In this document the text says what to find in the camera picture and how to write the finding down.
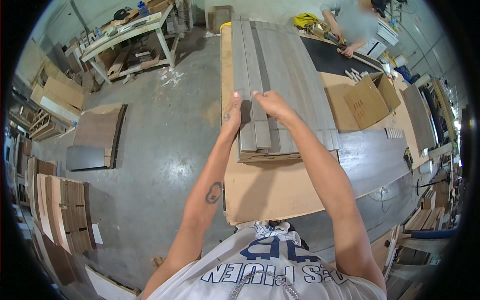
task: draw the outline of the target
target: workbench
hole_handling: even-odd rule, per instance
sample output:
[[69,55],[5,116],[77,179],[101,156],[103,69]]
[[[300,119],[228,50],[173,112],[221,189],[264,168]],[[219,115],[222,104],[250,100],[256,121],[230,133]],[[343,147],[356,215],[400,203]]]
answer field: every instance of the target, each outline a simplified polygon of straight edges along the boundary
[[[233,90],[231,57],[231,26],[225,25],[221,32],[221,102],[222,110],[230,100]],[[339,131],[359,131],[359,125],[351,112],[344,95],[355,82],[346,76],[318,72]],[[394,83],[401,104],[393,113],[368,129],[403,129],[413,158],[413,168],[428,160],[417,148],[415,134],[400,93],[407,88],[403,77]],[[237,163],[236,142],[228,159],[224,184],[224,214],[231,225],[251,220],[280,220],[311,214],[324,210],[317,196],[305,165],[301,160],[264,162],[261,164]],[[338,160],[337,151],[332,155]]]
[[[124,26],[118,28],[118,33],[113,35],[113,36],[103,36],[97,41],[93,42],[90,46],[88,46],[83,55],[82,55],[82,61],[83,62],[90,62],[90,64],[95,68],[95,70],[105,79],[105,81],[108,84],[112,84],[110,79],[107,76],[106,70],[103,70],[95,61],[95,56],[98,55],[100,52],[107,50],[108,48],[123,42],[129,38],[132,38],[134,36],[138,36],[140,34],[155,30],[156,35],[158,37],[158,41],[160,42],[160,45],[162,46],[163,52],[165,53],[165,59],[159,60],[157,63],[149,65],[148,68],[160,66],[160,65],[165,65],[168,64],[170,67],[175,67],[175,51],[177,49],[177,44],[178,40],[180,38],[178,32],[176,32],[175,35],[171,36],[164,36],[162,33],[162,25],[165,23],[165,20],[167,19],[168,15],[173,9],[173,4],[169,5],[164,11],[154,13],[152,15],[149,15],[147,17],[141,18],[139,20],[130,22],[125,24]],[[135,26],[137,23],[141,23],[146,20],[145,24]],[[172,49],[170,50],[167,45],[167,41],[165,38],[168,37],[175,37],[175,40],[173,42]],[[130,73],[134,73],[137,71],[140,71],[141,68],[136,67],[136,68],[131,68],[125,71],[122,71],[118,74],[117,77],[125,76]]]

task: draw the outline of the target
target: concrete floor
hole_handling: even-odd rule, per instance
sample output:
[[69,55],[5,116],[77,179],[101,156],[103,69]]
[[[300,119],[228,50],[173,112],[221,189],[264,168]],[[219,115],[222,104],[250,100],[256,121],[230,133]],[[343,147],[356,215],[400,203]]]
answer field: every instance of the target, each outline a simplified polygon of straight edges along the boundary
[[[195,28],[180,41],[175,71],[184,75],[177,86],[161,87],[164,69],[159,68],[138,74],[127,84],[121,80],[104,84],[84,102],[84,109],[120,101],[128,105],[115,169],[66,171],[66,149],[73,143],[74,131],[34,143],[33,154],[56,160],[60,176],[90,183],[92,222],[98,223],[104,241],[97,251],[75,256],[83,282],[62,288],[69,299],[95,297],[84,264],[126,286],[143,289],[153,272],[150,260],[167,255],[187,196],[220,130],[220,37],[204,39],[203,34]],[[385,199],[398,195],[385,201],[386,213],[379,192],[358,199],[371,240],[405,220],[417,206],[418,198],[409,196],[417,177],[407,174],[383,189]],[[333,232],[325,211],[291,222],[311,251],[330,260]],[[233,229],[219,206],[205,235],[204,254]]]

